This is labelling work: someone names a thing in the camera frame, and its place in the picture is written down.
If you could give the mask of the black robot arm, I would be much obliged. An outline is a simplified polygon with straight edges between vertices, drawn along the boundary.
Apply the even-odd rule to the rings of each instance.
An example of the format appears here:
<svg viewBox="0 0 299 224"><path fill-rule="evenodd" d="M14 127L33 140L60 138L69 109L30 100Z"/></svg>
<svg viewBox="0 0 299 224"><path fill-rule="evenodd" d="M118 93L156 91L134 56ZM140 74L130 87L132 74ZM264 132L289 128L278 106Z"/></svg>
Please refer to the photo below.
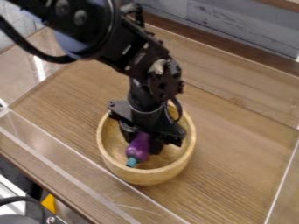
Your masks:
<svg viewBox="0 0 299 224"><path fill-rule="evenodd" d="M133 0L6 0L56 34L64 54L34 48L8 21L0 30L33 56L54 64L96 60L129 79L126 98L108 104L124 139L158 154L182 144L185 130L168 112L182 92L181 68L164 42L145 29L142 6Z"/></svg>

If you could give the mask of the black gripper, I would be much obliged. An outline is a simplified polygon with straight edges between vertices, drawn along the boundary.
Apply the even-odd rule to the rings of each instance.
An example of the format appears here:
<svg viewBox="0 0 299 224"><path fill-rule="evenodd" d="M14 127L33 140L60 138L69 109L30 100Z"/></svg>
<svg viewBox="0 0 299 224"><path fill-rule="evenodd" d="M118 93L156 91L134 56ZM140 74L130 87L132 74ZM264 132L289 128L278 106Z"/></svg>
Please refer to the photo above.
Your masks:
<svg viewBox="0 0 299 224"><path fill-rule="evenodd" d="M109 117L117 120L118 129L125 141L129 143L137 131L150 135L149 152L158 155L165 144L182 145L186 131L178 124L182 118L182 106L176 98L170 103L150 112L134 110L126 100L110 101L106 105Z"/></svg>

